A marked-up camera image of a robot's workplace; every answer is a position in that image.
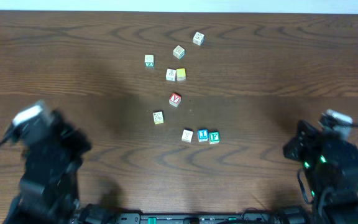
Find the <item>green letter F block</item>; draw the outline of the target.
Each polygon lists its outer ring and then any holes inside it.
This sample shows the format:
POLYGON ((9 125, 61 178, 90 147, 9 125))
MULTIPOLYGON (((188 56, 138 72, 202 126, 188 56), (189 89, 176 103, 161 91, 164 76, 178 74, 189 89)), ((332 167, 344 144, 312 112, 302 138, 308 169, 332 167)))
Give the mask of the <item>green letter F block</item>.
POLYGON ((220 142, 220 134, 218 131, 213 131, 209 133, 209 143, 210 144, 217 144, 220 142))

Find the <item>blue letter L block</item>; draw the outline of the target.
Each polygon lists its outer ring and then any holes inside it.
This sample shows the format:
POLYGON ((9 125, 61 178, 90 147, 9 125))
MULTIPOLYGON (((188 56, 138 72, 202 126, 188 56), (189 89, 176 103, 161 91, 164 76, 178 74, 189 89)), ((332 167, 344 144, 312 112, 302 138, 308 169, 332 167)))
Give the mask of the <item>blue letter L block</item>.
POLYGON ((197 136, 199 142, 205 142, 209 139, 209 132, 207 129, 199 129, 197 132, 197 136))

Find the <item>white letter Y block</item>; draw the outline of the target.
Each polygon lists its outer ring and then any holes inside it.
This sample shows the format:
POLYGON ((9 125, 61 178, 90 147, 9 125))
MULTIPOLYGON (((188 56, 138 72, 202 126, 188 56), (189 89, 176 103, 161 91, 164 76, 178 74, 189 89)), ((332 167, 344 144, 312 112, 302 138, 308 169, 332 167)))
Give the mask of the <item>white letter Y block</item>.
POLYGON ((184 129, 182 136, 181 136, 181 140, 185 141, 185 142, 191 142, 193 137, 193 131, 189 130, 189 129, 184 129))

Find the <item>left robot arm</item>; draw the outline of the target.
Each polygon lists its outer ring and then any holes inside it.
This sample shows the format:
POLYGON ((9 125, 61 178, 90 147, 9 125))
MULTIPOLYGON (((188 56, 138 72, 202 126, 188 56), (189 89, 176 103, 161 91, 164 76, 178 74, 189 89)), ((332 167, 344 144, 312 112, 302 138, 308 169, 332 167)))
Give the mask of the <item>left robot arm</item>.
POLYGON ((59 110, 19 125, 14 140, 25 145, 24 174, 5 223, 114 223, 98 205, 80 206, 77 172, 91 143, 59 110))

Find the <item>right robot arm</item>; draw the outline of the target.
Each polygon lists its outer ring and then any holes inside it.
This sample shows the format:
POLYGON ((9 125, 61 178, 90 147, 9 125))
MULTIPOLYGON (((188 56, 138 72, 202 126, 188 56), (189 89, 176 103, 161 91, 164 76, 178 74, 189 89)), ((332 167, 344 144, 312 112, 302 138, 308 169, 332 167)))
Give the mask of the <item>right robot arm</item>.
POLYGON ((305 120, 284 147, 287 159, 302 164, 312 195, 313 223, 358 223, 358 148, 339 133, 320 131, 305 120))

